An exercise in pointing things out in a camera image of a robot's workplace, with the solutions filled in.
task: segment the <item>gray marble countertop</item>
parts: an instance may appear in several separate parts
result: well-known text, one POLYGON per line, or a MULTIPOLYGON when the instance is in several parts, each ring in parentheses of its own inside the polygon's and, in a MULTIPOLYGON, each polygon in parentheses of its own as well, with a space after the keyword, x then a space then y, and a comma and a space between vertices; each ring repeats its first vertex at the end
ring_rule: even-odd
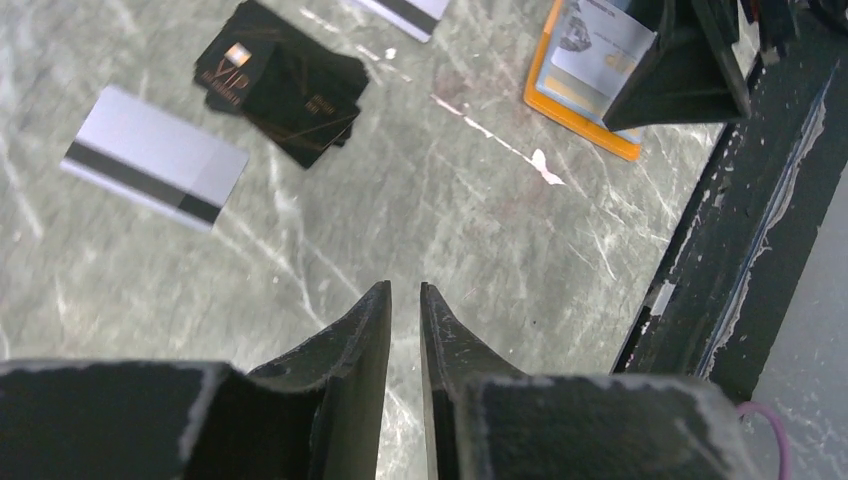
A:
POLYGON ((389 279, 379 477, 399 479, 426 470, 420 282, 521 369, 607 372, 718 127, 649 128, 627 163, 531 110, 522 88, 549 1, 453 0, 428 44, 335 0, 267 3, 372 77, 351 140, 306 172, 192 85, 236 1, 0 7, 0 356, 248 369, 389 279), (212 234, 59 171, 109 83, 250 151, 212 234))

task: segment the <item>black plastic part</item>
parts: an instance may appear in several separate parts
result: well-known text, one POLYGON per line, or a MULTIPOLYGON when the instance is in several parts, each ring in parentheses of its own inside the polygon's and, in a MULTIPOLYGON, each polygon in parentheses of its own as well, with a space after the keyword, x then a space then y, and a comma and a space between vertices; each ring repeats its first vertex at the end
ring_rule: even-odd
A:
POLYGON ((614 372, 709 375, 751 399, 848 160, 848 45, 808 12, 798 23, 792 54, 755 66, 754 118, 721 134, 648 298, 674 293, 638 314, 614 372))
POLYGON ((486 377, 456 412, 463 480, 760 478, 732 404, 691 378, 486 377))
MULTIPOLYGON (((657 9, 657 0, 641 2, 657 9)), ((652 28, 648 22, 655 19, 640 21, 652 28)), ((737 24, 728 2, 663 0, 662 16, 652 28, 657 37, 607 110, 604 124, 619 131, 750 117, 745 77, 731 48, 738 40, 737 24)))
POLYGON ((459 479, 454 409, 475 376, 524 376, 454 316, 439 290, 421 284, 421 372, 427 469, 432 480, 459 479))
POLYGON ((3 479, 372 479, 391 288, 248 375, 225 363, 0 364, 3 479))

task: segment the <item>black metal frame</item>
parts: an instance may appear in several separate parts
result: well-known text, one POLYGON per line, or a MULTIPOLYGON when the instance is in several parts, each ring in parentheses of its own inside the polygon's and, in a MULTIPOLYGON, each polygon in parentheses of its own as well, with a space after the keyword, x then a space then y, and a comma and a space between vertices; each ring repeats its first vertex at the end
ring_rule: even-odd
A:
POLYGON ((750 399, 848 160, 848 40, 799 24, 788 58, 755 65, 753 118, 724 129, 613 372, 750 399))

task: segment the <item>black vip card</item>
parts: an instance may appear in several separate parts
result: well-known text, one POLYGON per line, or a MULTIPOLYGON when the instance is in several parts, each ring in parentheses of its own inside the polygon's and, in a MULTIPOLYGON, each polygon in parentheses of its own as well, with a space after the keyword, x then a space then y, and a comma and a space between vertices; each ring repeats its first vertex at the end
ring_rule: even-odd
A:
POLYGON ((246 117, 308 168, 350 138, 368 76, 248 0, 198 58, 194 81, 211 110, 246 117))
POLYGON ((333 72, 340 83, 347 85, 354 99, 358 99, 368 86, 368 74, 362 61, 327 50, 254 0, 243 2, 236 8, 221 33, 200 56, 198 64, 204 57, 214 55, 214 50, 228 48, 229 45, 247 38, 272 41, 285 48, 296 49, 309 58, 310 63, 321 65, 333 72))
POLYGON ((304 167, 349 138, 359 107, 332 75, 277 45, 243 113, 304 167))

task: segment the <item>purple wire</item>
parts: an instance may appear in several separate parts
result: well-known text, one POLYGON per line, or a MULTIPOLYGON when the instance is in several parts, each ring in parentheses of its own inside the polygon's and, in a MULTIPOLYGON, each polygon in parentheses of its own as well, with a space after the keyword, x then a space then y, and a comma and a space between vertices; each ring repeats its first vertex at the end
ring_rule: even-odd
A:
POLYGON ((792 456, 792 451, 789 448, 789 436, 786 434, 786 427, 783 426, 783 421, 780 416, 771 408, 757 402, 743 402, 736 407, 739 416, 745 416, 749 413, 759 413, 766 417, 771 424, 771 429, 774 430, 774 436, 777 438, 777 450, 780 458, 780 469, 778 470, 778 480, 790 479, 789 461, 792 456))

